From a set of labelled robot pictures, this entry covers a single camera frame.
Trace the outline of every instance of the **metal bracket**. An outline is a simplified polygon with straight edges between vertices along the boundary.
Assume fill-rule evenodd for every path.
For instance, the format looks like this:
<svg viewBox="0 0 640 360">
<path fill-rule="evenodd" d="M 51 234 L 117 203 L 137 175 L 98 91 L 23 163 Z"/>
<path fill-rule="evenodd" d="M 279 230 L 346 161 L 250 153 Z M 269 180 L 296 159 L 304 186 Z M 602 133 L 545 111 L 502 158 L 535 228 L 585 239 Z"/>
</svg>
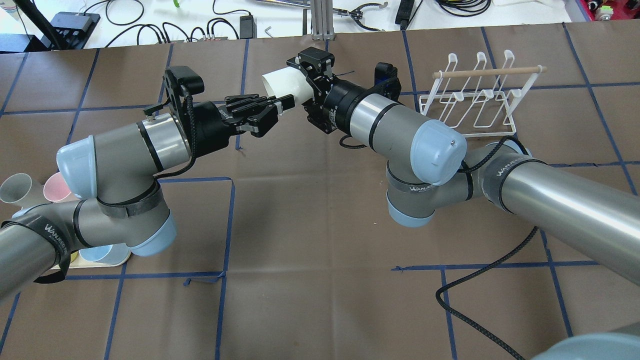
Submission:
<svg viewBox="0 0 640 360">
<path fill-rule="evenodd" d="M 333 0 L 311 0 L 311 38 L 333 40 Z"/>
</svg>

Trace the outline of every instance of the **wooden rod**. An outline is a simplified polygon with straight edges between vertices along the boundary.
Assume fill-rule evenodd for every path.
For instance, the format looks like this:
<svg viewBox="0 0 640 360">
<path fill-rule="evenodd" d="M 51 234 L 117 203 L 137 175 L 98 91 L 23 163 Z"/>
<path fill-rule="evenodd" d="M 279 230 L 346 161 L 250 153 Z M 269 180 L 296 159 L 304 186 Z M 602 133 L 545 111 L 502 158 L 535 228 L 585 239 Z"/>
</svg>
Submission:
<svg viewBox="0 0 640 360">
<path fill-rule="evenodd" d="M 465 71 L 438 71 L 433 73 L 434 79 L 440 78 L 469 78 L 471 76 L 492 76 L 512 74 L 533 74 L 546 72 L 547 67 L 538 65 L 532 67 L 511 67 L 507 69 L 465 70 Z"/>
</svg>

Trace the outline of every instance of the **pink cup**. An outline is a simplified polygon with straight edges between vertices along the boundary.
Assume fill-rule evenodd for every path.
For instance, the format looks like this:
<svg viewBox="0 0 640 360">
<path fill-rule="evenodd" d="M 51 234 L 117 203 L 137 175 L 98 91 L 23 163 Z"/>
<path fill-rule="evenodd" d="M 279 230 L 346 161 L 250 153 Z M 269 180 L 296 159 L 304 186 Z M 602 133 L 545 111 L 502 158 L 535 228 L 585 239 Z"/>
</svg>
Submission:
<svg viewBox="0 0 640 360">
<path fill-rule="evenodd" d="M 53 174 L 46 183 L 44 183 L 44 197 L 51 202 L 65 202 L 77 200 L 77 197 L 71 192 L 65 178 L 57 172 Z"/>
</svg>

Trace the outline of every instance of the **black pole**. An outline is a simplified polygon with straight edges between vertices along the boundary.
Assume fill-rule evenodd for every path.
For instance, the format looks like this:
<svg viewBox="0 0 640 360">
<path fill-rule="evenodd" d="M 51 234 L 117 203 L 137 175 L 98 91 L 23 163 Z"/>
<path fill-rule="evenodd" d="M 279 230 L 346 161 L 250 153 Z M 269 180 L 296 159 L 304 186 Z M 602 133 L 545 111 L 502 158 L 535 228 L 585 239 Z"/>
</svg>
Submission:
<svg viewBox="0 0 640 360">
<path fill-rule="evenodd" d="M 40 10 L 29 0 L 13 0 L 20 8 L 22 13 L 26 15 L 35 26 L 42 31 L 44 36 L 51 41 L 56 50 L 65 50 L 68 47 L 67 41 L 53 28 L 47 18 L 42 15 Z"/>
</svg>

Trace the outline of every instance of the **red object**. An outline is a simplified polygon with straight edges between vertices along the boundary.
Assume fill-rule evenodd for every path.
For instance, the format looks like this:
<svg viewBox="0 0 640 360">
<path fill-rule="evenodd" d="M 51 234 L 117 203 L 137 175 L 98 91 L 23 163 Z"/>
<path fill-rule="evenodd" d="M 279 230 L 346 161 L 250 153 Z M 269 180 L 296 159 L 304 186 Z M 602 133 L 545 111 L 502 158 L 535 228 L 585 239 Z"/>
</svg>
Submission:
<svg viewBox="0 0 640 360">
<path fill-rule="evenodd" d="M 592 13 L 591 10 L 589 10 L 587 3 L 588 3 L 587 0 L 580 0 L 580 4 L 584 8 L 584 11 L 589 15 L 589 18 L 591 19 L 591 21 L 594 21 L 595 20 L 593 16 L 594 13 Z M 636 14 L 636 12 L 640 10 L 640 8 L 635 10 L 629 10 L 625 6 L 626 3 L 627 3 L 627 0 L 610 0 L 610 1 L 607 1 L 606 3 L 603 3 L 602 5 L 611 6 L 611 8 L 613 9 L 613 16 L 611 17 L 611 20 L 633 19 L 634 15 Z"/>
</svg>

